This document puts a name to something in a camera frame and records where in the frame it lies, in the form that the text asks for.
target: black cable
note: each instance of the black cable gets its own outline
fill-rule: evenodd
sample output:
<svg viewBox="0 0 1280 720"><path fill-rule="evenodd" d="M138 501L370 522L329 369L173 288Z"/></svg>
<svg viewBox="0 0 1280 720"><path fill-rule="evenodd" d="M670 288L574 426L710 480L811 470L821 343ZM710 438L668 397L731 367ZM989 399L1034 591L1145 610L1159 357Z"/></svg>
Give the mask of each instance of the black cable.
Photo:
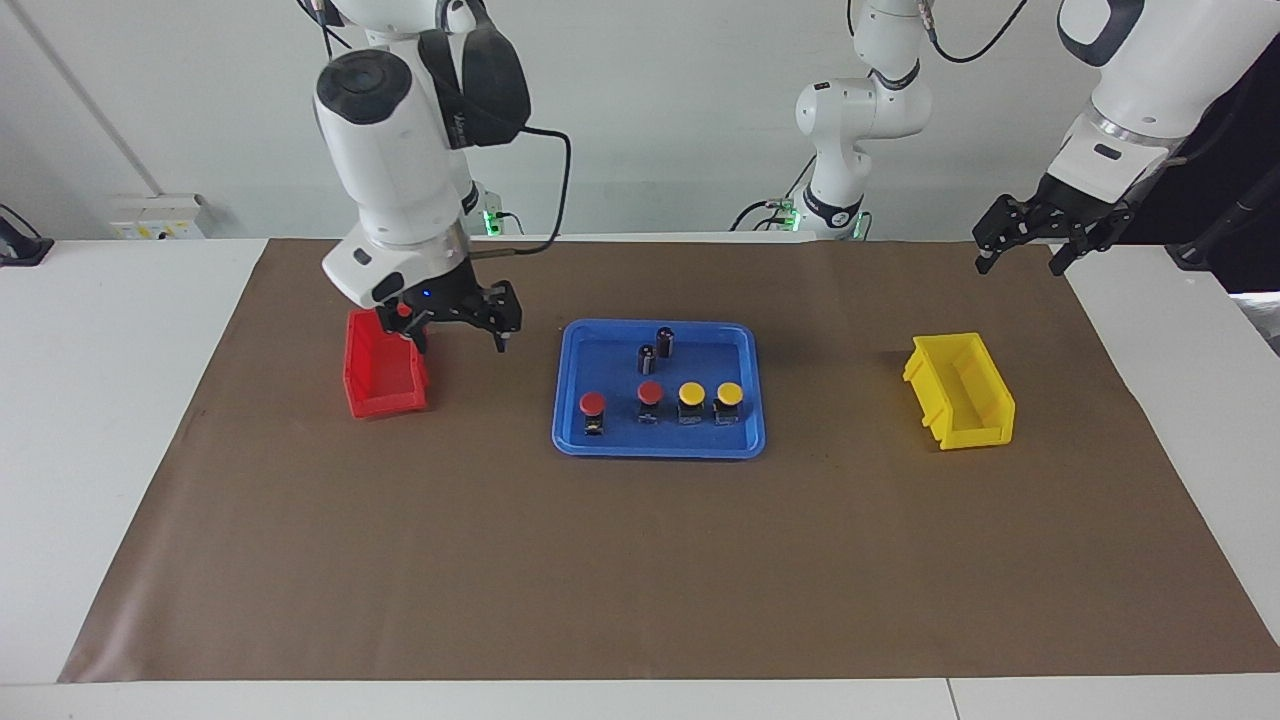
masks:
<svg viewBox="0 0 1280 720"><path fill-rule="evenodd" d="M329 28L320 26L320 37L324 38L324 51L333 60L333 41L329 40Z"/></svg>
<svg viewBox="0 0 1280 720"><path fill-rule="evenodd" d="M737 219L733 220L732 225L730 225L728 232L737 231L737 225L741 225L742 220L745 220L748 215L750 215L751 213L759 210L760 208L768 208L768 206L769 206L769 201L768 200L760 200L759 202L751 202L750 205L746 206L745 210L742 210L741 213L737 214Z"/></svg>
<svg viewBox="0 0 1280 720"><path fill-rule="evenodd" d="M520 228L520 234L525 234L525 223L520 222L520 215L517 215L515 213L498 213L498 217L499 218L511 218L511 219L516 220L516 227Z"/></svg>
<svg viewBox="0 0 1280 720"><path fill-rule="evenodd" d="M1018 6L1014 8L1014 12L1009 14L1009 19L1005 20L1005 24L1000 26L1000 31L996 33L996 36L992 37L991 41L987 42L987 45L983 45L982 50L978 50L977 53L966 58L956 58L955 55L951 55L950 53L943 50L942 45L938 44L938 31L933 27L933 12L929 9L928 4L923 5L924 13L928 15L924 28L925 31L928 31L929 42L933 45L933 49L938 51L938 55L942 55L943 60L956 64L972 63L978 58L986 55L988 50L991 50L992 47L996 46L997 42L1000 42L1000 38L1005 36L1005 32L1009 31L1009 28L1014 24L1014 20L1018 19L1018 14L1021 13L1023 8L1025 6L1027 6L1027 0L1019 0Z"/></svg>
<svg viewBox="0 0 1280 720"><path fill-rule="evenodd" d="M1251 227L1268 211L1271 199L1280 193L1280 164L1274 165L1262 178L1228 206L1204 232L1192 242L1179 245L1174 252L1184 263L1202 265L1226 237Z"/></svg>
<svg viewBox="0 0 1280 720"><path fill-rule="evenodd" d="M545 252L548 249L550 249L552 243L556 242L556 238L559 237L561 225L564 223L564 201L568 200L568 173L570 168L573 165L573 141L571 141L567 135L562 133L558 129L541 129L525 126L524 128L521 128L520 132L529 135L538 135L541 137L556 137L564 143L564 179L561 181L561 201L559 201L559 208L556 210L556 225L552 228L552 234L549 234L547 240L541 242L541 245L536 247L516 250L515 252L516 255L524 256L524 255L538 255L539 252Z"/></svg>
<svg viewBox="0 0 1280 720"><path fill-rule="evenodd" d="M801 169L800 174L796 176L796 182L791 183L791 187L788 187L787 191L786 191L786 193L782 195L783 200L791 197L791 193L795 192L797 187L800 187L800 181L804 179L804 174L808 173L809 168L812 168L813 164L817 163L817 161L818 161L818 155L817 154L814 154L813 158L809 158L809 161L805 163L804 169ZM769 218L769 219L777 220L778 219L778 213L781 213L781 211L782 211L782 208L778 208L777 210L773 211L773 217Z"/></svg>
<svg viewBox="0 0 1280 720"><path fill-rule="evenodd" d="M346 40L343 40L340 35L338 35L337 32L334 32L333 29L330 29L329 26L324 24L324 15L317 14L311 8L307 8L307 5L306 5L306 3L303 3L303 0L296 0L296 3L298 4L298 8L301 8L302 12L306 13L308 18L311 18L311 22L316 23L317 26L320 26L321 29L324 29L325 46L330 47L330 51L329 51L329 56L330 58L333 58L333 50L332 50L332 46L329 45L329 38L337 40L338 45L342 45L347 50L351 50L351 44L349 42L347 42Z"/></svg>
<svg viewBox="0 0 1280 720"><path fill-rule="evenodd" d="M45 236L40 234L40 231L37 231L37 229L36 229L36 228L35 228L35 227L33 227L33 225L32 225L31 223L28 223L28 222L27 222L27 218L23 218L23 217L22 217L22 215L20 215L20 214L19 214L19 213L18 213L17 210L14 210L13 208L10 208L10 206L5 205L4 202L0 202L0 210L4 210L5 213L9 213L10 215L13 215L13 217L14 217L14 219L15 219L15 220L18 220L18 222L19 222L19 223L22 223L23 225L26 225L26 227L27 227L27 229L28 229L28 231L31 231L31 234L33 236L33 238L35 238L35 240L40 240L40 238L45 237Z"/></svg>
<svg viewBox="0 0 1280 720"><path fill-rule="evenodd" d="M471 105L477 110L480 110L481 113L489 115L490 118L499 120L502 119L498 118L498 115L489 113L484 108L479 108L475 104ZM548 236L547 240L544 240L543 242L538 243L534 247L527 247L527 249L500 247L498 250L481 250L479 252L471 254L472 260L488 260L489 258L511 258L512 255L518 255L518 256L538 255L539 252L545 252L547 250L549 250L550 246L556 242L556 240L559 238L561 225L564 223L564 202L568 200L568 177L570 177L570 168L573 164L573 141L571 141L567 135L564 135L558 129L541 129L525 126L520 128L520 132L527 135L536 135L541 137L556 137L564 143L564 179L561 182L561 200L559 200L559 208L556 210L556 227L552 228L552 234Z"/></svg>
<svg viewBox="0 0 1280 720"><path fill-rule="evenodd" d="M1201 142L1196 150L1174 158L1166 164L1176 167L1185 165L1187 163L1194 163L1196 160L1203 158L1210 150L1213 149L1213 146L1226 137L1226 131L1231 129L1231 126L1235 124L1235 118L1240 114L1240 110L1244 109L1244 102L1249 99L1249 91L1253 88L1253 81L1257 76L1257 65L1251 68L1249 72L1244 74L1244 78L1240 81L1240 86L1235 90L1235 99L1231 101L1231 109L1226 111L1226 115L1222 117L1222 122L1217 123L1217 127L1213 128L1213 132L1204 142Z"/></svg>
<svg viewBox="0 0 1280 720"><path fill-rule="evenodd" d="M1257 225L1262 220L1274 218L1275 217L1275 211L1276 211L1277 208L1280 208L1280 202L1271 202L1265 209L1254 210L1253 214L1252 214L1252 217L1249 219L1247 219L1243 223L1240 223L1239 225L1231 228L1231 231L1228 232L1226 234L1231 236L1231 234L1235 234L1235 233L1244 232L1244 231L1247 231L1247 229Z"/></svg>
<svg viewBox="0 0 1280 720"><path fill-rule="evenodd" d="M430 64L426 64L425 67L426 67L426 72L431 74L431 79L435 82L436 88L439 88L442 86L448 87L448 83L436 74L435 69ZM492 120L494 123L498 123L500 126L506 126L509 129L518 129L518 132L522 132L522 133L526 133L526 135L536 135L536 136L540 136L540 137L554 137L554 138L558 138L561 142L564 143L564 179L561 182L559 208L556 210L556 225L552 228L552 234L549 234L545 241L543 241L541 243L539 243L535 247L529 247L529 249L522 249L522 250L521 249L515 249L515 247L500 247L500 249L497 249L497 250L481 250L479 252L472 252L471 254L471 259L472 260L485 260L485 259L489 259L489 258L511 258L512 255L527 256L527 255L538 255L539 252L545 252L547 250L550 249L552 245L554 245L556 240L559 238L561 225L563 225L563 223L564 223L564 204L568 201L570 169L573 165L573 141L570 140L570 137L567 135L564 135L563 132L557 131L557 129L543 129L543 128L535 128L535 127L530 127L530 126L520 126L517 128L516 123L511 122L507 118L503 118L502 115L499 115L499 114L489 110L488 108L484 108L484 106L476 104L474 100L471 100L466 95L463 95L461 92L457 92L457 91L454 91L454 95L470 110L472 110L475 113L480 113L481 115L485 115L486 118L489 118L489 120Z"/></svg>
<svg viewBox="0 0 1280 720"><path fill-rule="evenodd" d="M808 173L809 168L812 168L813 164L817 163L817 161L818 161L818 154L815 152L814 156L809 158L809 161L805 163L804 169L800 170L799 176L796 176L796 182L791 183L791 187L787 188L787 193L783 197L791 197L791 193L795 192L797 187L800 187L800 181L804 179L804 174Z"/></svg>

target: green indicator light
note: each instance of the green indicator light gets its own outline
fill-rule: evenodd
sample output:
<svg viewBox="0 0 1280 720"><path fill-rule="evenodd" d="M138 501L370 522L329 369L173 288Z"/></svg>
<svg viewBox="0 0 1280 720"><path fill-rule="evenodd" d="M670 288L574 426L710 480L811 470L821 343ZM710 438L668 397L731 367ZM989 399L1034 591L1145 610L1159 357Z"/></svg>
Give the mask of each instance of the green indicator light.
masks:
<svg viewBox="0 0 1280 720"><path fill-rule="evenodd" d="M489 233L489 237L497 237L502 234L502 218L499 218L497 214L485 210L484 224L485 224L485 232Z"/></svg>
<svg viewBox="0 0 1280 720"><path fill-rule="evenodd" d="M782 223L782 228L792 232L800 229L800 214L796 213L795 202L791 202L790 200L783 200L778 208L786 217Z"/></svg>

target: red button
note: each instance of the red button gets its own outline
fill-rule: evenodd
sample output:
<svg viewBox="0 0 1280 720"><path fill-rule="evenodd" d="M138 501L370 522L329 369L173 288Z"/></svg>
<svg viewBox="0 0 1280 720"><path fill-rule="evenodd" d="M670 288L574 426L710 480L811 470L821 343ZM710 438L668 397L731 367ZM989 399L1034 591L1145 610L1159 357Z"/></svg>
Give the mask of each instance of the red button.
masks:
<svg viewBox="0 0 1280 720"><path fill-rule="evenodd" d="M589 418L604 415L604 396L598 392L589 392L577 401L579 410Z"/></svg>
<svg viewBox="0 0 1280 720"><path fill-rule="evenodd" d="M645 380L640 383L636 396L645 405L658 405L662 402L662 386L653 380Z"/></svg>

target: yellow button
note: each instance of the yellow button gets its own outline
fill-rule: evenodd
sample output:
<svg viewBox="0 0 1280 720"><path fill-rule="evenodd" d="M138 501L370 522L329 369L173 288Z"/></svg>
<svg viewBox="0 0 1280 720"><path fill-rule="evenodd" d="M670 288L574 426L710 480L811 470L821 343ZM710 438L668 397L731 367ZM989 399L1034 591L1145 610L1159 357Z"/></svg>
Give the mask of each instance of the yellow button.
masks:
<svg viewBox="0 0 1280 720"><path fill-rule="evenodd" d="M701 405L707 400L707 391L698 383L685 383L680 386L680 401L685 405Z"/></svg>
<svg viewBox="0 0 1280 720"><path fill-rule="evenodd" d="M742 404L742 386L737 383L724 383L716 391L716 400L721 401L721 405L727 405L730 407L737 407Z"/></svg>

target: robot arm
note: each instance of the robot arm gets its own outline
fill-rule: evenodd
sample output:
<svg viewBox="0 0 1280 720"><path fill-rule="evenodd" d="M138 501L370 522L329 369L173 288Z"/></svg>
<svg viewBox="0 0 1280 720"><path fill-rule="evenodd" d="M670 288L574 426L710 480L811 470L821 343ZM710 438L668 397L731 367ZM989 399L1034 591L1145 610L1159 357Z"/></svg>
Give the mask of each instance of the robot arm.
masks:
<svg viewBox="0 0 1280 720"><path fill-rule="evenodd" d="M1101 82L1027 201L1002 195L973 229L978 272L1037 238L1064 238L1066 272L1111 247L1208 106L1280 32L1275 0L1064 0L1059 36Z"/></svg>
<svg viewBox="0 0 1280 720"><path fill-rule="evenodd" d="M338 6L383 45L333 60L316 85L320 129L360 213L325 258L325 274L424 352L421 328L431 322L485 329L502 351L522 311L509 282L476 281L457 156L511 142L529 119L518 58L483 0Z"/></svg>
<svg viewBox="0 0 1280 720"><path fill-rule="evenodd" d="M818 159L813 179L791 199L797 229L847 237L872 169L858 142L906 137L928 124L933 95L919 78L923 40L916 0L867 0L854 50L870 73L819 82L801 92L796 122Z"/></svg>

